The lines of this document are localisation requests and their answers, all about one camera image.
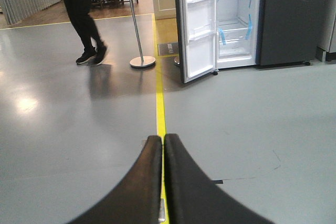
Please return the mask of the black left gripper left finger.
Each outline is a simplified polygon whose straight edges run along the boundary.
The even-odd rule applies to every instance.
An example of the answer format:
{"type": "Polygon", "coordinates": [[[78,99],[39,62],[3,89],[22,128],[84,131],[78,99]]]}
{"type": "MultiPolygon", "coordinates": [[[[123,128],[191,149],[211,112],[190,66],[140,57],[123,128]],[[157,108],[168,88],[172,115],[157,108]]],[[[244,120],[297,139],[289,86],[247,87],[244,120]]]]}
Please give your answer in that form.
{"type": "Polygon", "coordinates": [[[115,188],[71,223],[158,223],[161,178],[162,142],[151,135],[115,188]]]}

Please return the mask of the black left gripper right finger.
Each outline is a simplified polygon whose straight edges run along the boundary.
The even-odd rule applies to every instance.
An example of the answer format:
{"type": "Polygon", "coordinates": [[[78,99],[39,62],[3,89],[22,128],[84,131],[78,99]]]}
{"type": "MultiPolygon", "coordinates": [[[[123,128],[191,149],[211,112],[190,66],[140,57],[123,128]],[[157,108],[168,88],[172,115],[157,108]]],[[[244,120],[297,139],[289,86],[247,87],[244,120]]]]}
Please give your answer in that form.
{"type": "Polygon", "coordinates": [[[164,137],[164,177],[170,223],[271,223],[222,191],[177,134],[164,137]]]}

